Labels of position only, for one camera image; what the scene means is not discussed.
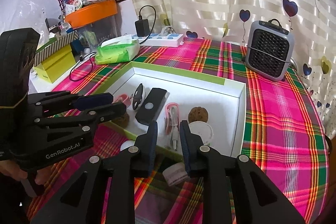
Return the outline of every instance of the tablecloth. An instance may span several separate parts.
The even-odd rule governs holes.
[[[206,39],[186,38],[178,48],[141,47],[136,62],[182,68],[246,83],[246,126],[242,153],[248,155],[293,203],[307,223],[324,206],[328,187],[328,156],[320,120],[310,96],[295,71],[288,69],[285,81],[272,82],[247,69],[241,61],[245,47]],[[94,65],[79,82],[65,79],[54,90],[91,94],[125,64]],[[73,79],[91,70],[87,61]],[[65,115],[75,114],[70,111]],[[46,193],[34,198],[27,215],[31,218],[73,172],[91,155],[118,153],[125,137],[100,126],[95,146],[55,164],[46,183]],[[135,180],[136,223],[202,223],[203,179],[189,179],[168,187],[162,171],[170,159],[157,157],[147,179]]]

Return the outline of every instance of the brown round object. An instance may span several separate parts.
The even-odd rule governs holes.
[[[189,122],[202,121],[207,122],[209,118],[208,112],[204,107],[194,107],[188,115]]]
[[[122,128],[126,128],[128,126],[128,123],[129,123],[129,115],[126,112],[121,117],[113,119],[112,122],[115,123],[116,125],[122,127]]]

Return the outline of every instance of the portable heater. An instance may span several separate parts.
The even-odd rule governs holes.
[[[277,19],[255,21],[251,25],[245,65],[267,79],[284,78],[294,48],[294,36]]]

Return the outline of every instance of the human hand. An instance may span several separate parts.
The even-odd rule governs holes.
[[[3,175],[12,177],[13,179],[20,181],[27,178],[27,172],[20,169],[16,162],[12,160],[0,161],[0,173]],[[37,171],[35,183],[38,185],[45,184],[51,175],[51,166],[43,168]]]

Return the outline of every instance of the white power strip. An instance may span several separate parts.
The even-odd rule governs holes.
[[[132,35],[132,39],[139,39],[140,43],[146,38],[147,37],[138,37],[136,34]],[[184,35],[177,33],[169,34],[166,37],[162,37],[158,33],[153,33],[146,42],[140,44],[140,46],[178,47],[183,44],[183,38]]]

